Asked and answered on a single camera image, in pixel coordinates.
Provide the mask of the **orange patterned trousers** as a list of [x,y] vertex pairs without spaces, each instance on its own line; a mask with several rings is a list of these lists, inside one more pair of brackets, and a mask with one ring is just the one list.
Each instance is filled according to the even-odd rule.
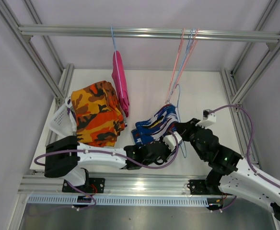
[[123,111],[112,84],[100,81],[73,91],[76,136],[81,143],[95,147],[113,147],[125,129]]

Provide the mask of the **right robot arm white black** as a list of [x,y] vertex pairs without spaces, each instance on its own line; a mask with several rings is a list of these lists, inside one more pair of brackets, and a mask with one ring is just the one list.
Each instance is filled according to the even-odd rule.
[[280,222],[280,180],[255,167],[247,158],[219,143],[210,129],[198,119],[176,123],[183,141],[194,148],[199,158],[211,167],[205,189],[211,194],[231,194],[270,211]]

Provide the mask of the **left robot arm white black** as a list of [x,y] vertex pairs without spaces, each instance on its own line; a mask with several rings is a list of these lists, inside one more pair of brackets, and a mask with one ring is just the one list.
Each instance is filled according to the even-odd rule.
[[68,136],[46,147],[45,177],[63,178],[79,192],[89,189],[85,165],[106,166],[119,170],[162,169],[177,150],[172,135],[165,140],[145,145],[129,145],[123,148],[89,146]]

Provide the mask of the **purple grey patterned trousers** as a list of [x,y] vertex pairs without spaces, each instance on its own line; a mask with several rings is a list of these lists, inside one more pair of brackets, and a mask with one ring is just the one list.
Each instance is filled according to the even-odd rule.
[[74,112],[73,105],[72,105],[70,97],[67,97],[65,99],[65,105],[67,107],[67,114],[70,117],[71,122],[75,123],[76,122],[76,115],[75,115],[75,112]]

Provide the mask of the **blue white patterned trousers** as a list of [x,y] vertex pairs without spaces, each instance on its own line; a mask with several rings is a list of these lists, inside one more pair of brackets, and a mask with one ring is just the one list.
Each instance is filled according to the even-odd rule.
[[166,136],[169,131],[176,132],[178,123],[176,107],[172,104],[164,105],[150,119],[138,121],[131,131],[136,145],[145,145]]

